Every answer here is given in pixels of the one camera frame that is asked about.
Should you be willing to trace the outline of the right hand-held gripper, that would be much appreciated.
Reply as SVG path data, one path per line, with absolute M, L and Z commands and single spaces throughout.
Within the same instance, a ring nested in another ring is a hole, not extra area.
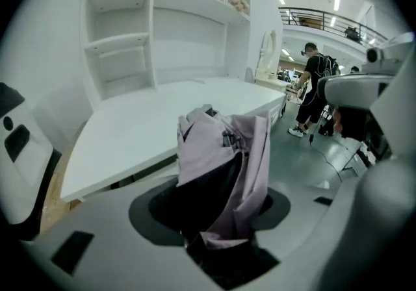
M 394 156 L 415 156 L 415 56 L 395 77 L 348 74 L 321 78 L 319 98 L 334 107 L 370 108 Z

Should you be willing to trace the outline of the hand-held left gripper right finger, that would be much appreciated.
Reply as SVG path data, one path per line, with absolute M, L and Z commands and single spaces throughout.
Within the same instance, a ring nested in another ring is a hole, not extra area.
M 349 219 L 357 182 L 345 181 L 337 191 L 289 183 L 271 187 L 289 198 L 291 209 L 275 229 L 256 235 L 279 264 L 242 290 L 318 290 Z

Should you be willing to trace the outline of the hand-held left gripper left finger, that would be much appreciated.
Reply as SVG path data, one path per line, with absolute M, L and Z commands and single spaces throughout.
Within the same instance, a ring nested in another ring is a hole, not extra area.
M 175 179 L 156 178 L 91 197 L 26 248 L 65 290 L 220 290 L 184 246 L 155 245 L 129 220 L 137 197 Z M 74 252 L 61 249 L 74 234 L 87 234 L 90 241 L 73 271 L 66 272 L 63 261 Z

